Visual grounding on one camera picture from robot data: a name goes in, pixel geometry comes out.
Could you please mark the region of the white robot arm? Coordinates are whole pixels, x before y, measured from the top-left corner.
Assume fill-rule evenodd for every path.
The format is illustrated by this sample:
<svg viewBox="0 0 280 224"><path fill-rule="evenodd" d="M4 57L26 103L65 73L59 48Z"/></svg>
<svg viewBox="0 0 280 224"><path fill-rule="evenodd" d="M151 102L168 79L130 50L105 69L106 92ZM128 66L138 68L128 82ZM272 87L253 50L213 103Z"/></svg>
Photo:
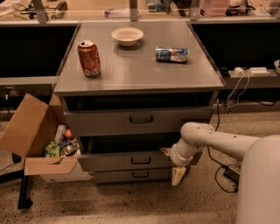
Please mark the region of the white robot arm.
<svg viewBox="0 0 280 224"><path fill-rule="evenodd" d="M161 150L174 164L174 185L204 146L241 161L235 224L280 224L280 136L242 136L187 122L179 141Z"/></svg>

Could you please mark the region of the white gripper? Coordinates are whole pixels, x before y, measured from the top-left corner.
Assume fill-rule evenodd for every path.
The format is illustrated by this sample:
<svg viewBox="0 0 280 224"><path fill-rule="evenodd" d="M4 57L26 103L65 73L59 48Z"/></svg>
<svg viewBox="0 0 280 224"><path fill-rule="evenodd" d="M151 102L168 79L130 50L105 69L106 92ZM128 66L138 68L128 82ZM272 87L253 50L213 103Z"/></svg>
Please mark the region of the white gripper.
<svg viewBox="0 0 280 224"><path fill-rule="evenodd" d="M160 148L159 150L167 157L170 156L171 161L176 165L172 168L171 184L177 186L185 175L185 166L193 160L193 147L180 138L171 148Z"/></svg>

